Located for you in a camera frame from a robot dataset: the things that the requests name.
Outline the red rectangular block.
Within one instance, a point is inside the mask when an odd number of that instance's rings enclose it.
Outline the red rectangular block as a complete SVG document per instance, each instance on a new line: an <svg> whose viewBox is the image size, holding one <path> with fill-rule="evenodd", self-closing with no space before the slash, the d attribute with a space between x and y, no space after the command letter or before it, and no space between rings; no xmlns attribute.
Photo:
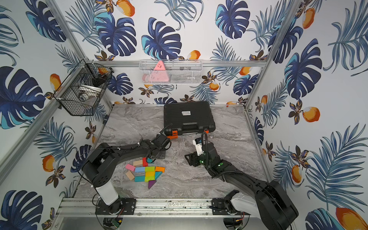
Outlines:
<svg viewBox="0 0 368 230"><path fill-rule="evenodd" d="M143 167L148 167L148 162L147 162L146 157L142 159L142 165L143 165Z"/></svg>

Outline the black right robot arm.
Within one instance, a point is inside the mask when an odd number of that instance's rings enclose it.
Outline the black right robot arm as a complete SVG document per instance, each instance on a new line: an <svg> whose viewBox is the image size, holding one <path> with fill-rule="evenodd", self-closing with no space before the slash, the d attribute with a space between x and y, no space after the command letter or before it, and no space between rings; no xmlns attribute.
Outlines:
<svg viewBox="0 0 368 230"><path fill-rule="evenodd" d="M286 230L299 216L283 187L275 180L256 179L223 160L213 143L198 144L196 151L185 155L193 167L203 165L212 178L236 187L224 198L227 213L245 212L259 218L269 230Z"/></svg>

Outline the orange square block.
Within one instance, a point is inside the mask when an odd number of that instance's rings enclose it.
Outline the orange square block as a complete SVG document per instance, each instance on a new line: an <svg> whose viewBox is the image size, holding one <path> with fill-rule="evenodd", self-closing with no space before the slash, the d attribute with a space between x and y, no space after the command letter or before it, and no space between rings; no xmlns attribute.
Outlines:
<svg viewBox="0 0 368 230"><path fill-rule="evenodd" d="M159 166L156 166L156 167L155 167L155 171L156 171L156 172L162 172L162 173L164 173L164 172L165 172L165 167L159 167Z"/></svg>

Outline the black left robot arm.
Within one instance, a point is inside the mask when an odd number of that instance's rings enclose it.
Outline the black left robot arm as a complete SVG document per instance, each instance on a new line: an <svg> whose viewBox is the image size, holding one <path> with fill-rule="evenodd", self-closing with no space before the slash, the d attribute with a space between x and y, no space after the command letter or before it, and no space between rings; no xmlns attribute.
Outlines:
<svg viewBox="0 0 368 230"><path fill-rule="evenodd" d="M112 206L119 200L119 195L111 181L116 166L138 158L156 159L170 147L171 140L164 134L158 134L153 140L141 139L135 144L125 146L110 146L102 143L88 154L81 170L104 204Z"/></svg>

